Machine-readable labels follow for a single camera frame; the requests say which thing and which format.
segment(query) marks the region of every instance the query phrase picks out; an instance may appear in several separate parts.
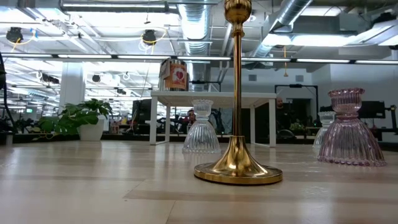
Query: potted plant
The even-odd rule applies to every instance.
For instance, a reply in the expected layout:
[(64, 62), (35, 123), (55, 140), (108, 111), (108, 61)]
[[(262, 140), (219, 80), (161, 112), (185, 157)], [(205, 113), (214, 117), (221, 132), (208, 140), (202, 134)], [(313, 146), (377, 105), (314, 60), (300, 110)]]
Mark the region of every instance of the potted plant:
[(57, 117), (43, 117), (39, 121), (45, 133), (54, 131), (58, 134), (79, 134), (82, 141), (99, 141), (103, 133), (104, 120), (98, 116), (112, 113), (109, 103), (91, 99), (78, 105), (66, 104), (65, 109)]
[(22, 134), (25, 133), (25, 130), (27, 132), (29, 132), (29, 130), (27, 129), (27, 127), (33, 127), (34, 126), (34, 121), (30, 118), (28, 118), (27, 120), (25, 120), (24, 118), (19, 119), (17, 121), (15, 121), (15, 126), (17, 127), (17, 129), (19, 129), (21, 131)]

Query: glass candle holder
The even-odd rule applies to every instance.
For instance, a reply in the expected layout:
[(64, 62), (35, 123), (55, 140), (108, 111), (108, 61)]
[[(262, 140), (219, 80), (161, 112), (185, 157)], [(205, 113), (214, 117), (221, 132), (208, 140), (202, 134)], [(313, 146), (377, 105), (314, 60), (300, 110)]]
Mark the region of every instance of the glass candle holder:
[(354, 166), (385, 166), (379, 144), (369, 128), (358, 119), (361, 88), (329, 92), (336, 119), (325, 133), (318, 160)]
[(220, 153), (220, 145), (214, 127), (208, 122), (211, 100), (193, 100), (196, 121), (189, 129), (182, 152)]
[(318, 113), (320, 121), (322, 123), (322, 128), (319, 129), (317, 136), (315, 136), (315, 140), (313, 142), (312, 148), (315, 152), (319, 152), (319, 149), (321, 148), (321, 145), (323, 143), (323, 138), (325, 137), (325, 133), (335, 120), (335, 114), (336, 113), (334, 111)]

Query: wooden table surface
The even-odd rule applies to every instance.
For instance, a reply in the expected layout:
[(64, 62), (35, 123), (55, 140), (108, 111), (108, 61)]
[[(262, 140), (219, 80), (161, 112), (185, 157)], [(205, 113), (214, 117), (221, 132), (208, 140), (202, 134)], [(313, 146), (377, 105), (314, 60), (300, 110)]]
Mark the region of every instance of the wooden table surface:
[(193, 167), (220, 155), (181, 143), (51, 142), (0, 147), (0, 223), (398, 223), (398, 153), (387, 167), (317, 162), (311, 146), (250, 146), (278, 184), (212, 184)]

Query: white column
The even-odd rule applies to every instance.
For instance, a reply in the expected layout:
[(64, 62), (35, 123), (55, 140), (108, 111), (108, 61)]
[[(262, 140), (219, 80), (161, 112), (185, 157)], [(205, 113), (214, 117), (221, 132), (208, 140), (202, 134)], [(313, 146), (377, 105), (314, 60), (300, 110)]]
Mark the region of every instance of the white column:
[(157, 96), (152, 97), (150, 103), (150, 132), (149, 144), (156, 145), (156, 118), (157, 118)]
[(166, 106), (166, 137), (165, 141), (170, 141), (170, 105)]
[(269, 147), (276, 147), (275, 99), (269, 100)]
[(64, 62), (60, 91), (60, 110), (66, 103), (79, 104), (85, 100), (86, 74), (81, 62)]
[(250, 106), (250, 144), (256, 143), (256, 109)]

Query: wall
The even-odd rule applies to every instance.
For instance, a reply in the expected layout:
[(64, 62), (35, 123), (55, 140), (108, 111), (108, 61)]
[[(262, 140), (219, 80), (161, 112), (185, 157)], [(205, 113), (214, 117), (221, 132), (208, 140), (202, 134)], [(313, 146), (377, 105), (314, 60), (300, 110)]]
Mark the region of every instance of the wall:
[(325, 65), (311, 74), (312, 84), (318, 86), (319, 107), (331, 105), (330, 97), (328, 96), (328, 92), (332, 89), (330, 72), (330, 65)]
[[(218, 77), (218, 68), (211, 69), (211, 80), (216, 81)], [(234, 77), (233, 68), (230, 68), (221, 84), (221, 91), (234, 91)], [(289, 85), (289, 84), (302, 84), (312, 85), (312, 74), (307, 73), (306, 69), (303, 68), (288, 68), (288, 77), (284, 77), (285, 70), (280, 69), (275, 71), (274, 69), (254, 69), (252, 71), (242, 70), (242, 92), (244, 93), (274, 93), (275, 85)], [(249, 81), (249, 75), (257, 75), (256, 82)], [(303, 75), (304, 82), (296, 82), (295, 76)], [(311, 99), (311, 114), (314, 117), (316, 115), (316, 104), (315, 104), (315, 89), (313, 88), (289, 88), (289, 87), (278, 87), (278, 96), (284, 99), (297, 98), (297, 99)]]
[[(393, 52), (385, 60), (397, 60)], [(332, 89), (360, 87), (365, 89), (364, 101), (384, 101), (385, 106), (398, 106), (398, 66), (395, 65), (327, 65), (312, 73), (312, 82), (319, 86), (320, 106), (331, 105), (327, 92)], [(386, 111), (385, 119), (375, 119), (378, 128), (392, 127), (391, 114)], [(398, 142), (398, 136), (384, 133), (383, 141)]]

